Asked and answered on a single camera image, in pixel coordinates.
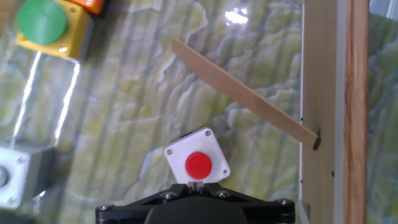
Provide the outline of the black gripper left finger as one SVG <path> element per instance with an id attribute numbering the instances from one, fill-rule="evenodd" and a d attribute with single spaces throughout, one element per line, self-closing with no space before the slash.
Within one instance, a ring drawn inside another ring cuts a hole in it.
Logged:
<path id="1" fill-rule="evenodd" d="M 95 210 L 95 223 L 194 223 L 193 217 L 184 212 L 183 207 L 168 207 L 163 212 L 155 209 L 160 209 L 166 203 L 192 196 L 195 191 L 195 182 L 173 184 L 169 189 L 127 205 L 100 205 Z"/>

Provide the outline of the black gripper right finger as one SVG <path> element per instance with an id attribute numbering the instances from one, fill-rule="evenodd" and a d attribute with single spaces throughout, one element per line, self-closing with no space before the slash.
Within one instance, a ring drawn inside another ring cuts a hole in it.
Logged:
<path id="1" fill-rule="evenodd" d="M 295 223 L 295 203 L 288 198 L 264 201 L 227 189 L 219 183 L 203 182 L 195 182 L 195 193 L 237 206 L 243 211 L 248 223 Z"/>

